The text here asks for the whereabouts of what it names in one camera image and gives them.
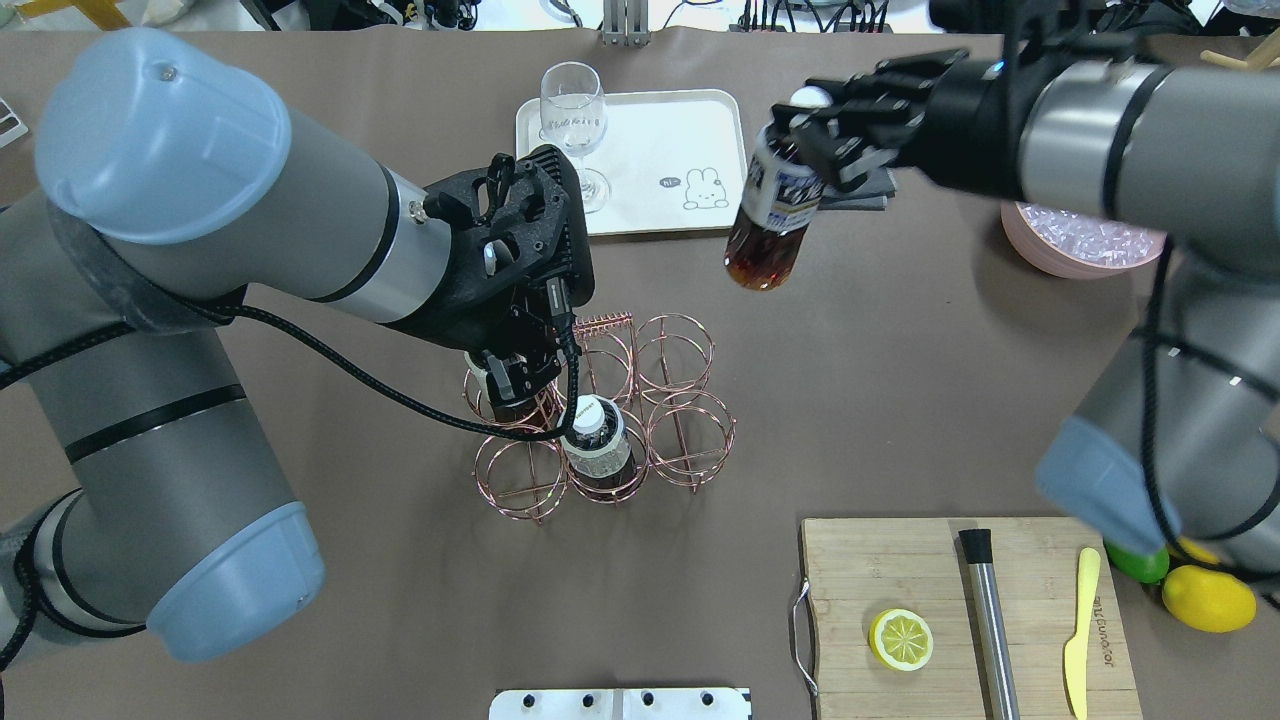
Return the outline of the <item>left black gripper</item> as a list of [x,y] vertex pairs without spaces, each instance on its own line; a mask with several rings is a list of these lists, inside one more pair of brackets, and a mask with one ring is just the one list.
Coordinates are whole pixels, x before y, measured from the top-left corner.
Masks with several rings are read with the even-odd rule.
[[550,143],[522,158],[497,154],[429,184],[425,213],[448,228],[444,273],[392,328],[465,352],[518,354],[541,391],[561,373],[557,331],[594,291],[573,164]]

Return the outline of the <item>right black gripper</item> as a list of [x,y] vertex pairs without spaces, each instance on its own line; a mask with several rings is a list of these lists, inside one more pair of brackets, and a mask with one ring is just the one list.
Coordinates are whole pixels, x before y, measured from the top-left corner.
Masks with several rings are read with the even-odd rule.
[[829,102],[778,102],[771,117],[791,129],[799,159],[840,192],[876,168],[910,167],[966,193],[1024,193],[1018,154],[1030,110],[1027,45],[998,60],[973,59],[963,47],[890,58],[872,72],[805,86],[827,92]]

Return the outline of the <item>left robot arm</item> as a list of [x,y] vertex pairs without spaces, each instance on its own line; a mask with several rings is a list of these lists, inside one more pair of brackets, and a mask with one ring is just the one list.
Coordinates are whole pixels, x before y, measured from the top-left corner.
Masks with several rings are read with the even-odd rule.
[[326,569],[218,329],[274,327],[462,430],[308,332],[265,286],[466,354],[521,409],[579,369],[594,278],[579,173],[544,143],[420,187],[259,77],[160,29],[100,36],[3,211],[3,386],[27,384],[78,487],[3,534],[3,664],[151,632],[202,662],[306,609]]

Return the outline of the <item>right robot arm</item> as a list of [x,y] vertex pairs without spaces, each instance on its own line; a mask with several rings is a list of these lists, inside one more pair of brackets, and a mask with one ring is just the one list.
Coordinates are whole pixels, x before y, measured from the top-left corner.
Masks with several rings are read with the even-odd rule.
[[1036,469],[1133,553],[1187,542],[1277,598],[1277,77],[1011,41],[813,78],[771,119],[847,188],[873,167],[1165,233],[1143,318]]

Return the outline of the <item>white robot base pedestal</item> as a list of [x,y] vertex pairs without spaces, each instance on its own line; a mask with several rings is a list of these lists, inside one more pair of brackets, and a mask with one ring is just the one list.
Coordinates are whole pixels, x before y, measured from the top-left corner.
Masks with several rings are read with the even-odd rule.
[[732,687],[511,689],[489,719],[753,719],[751,694]]

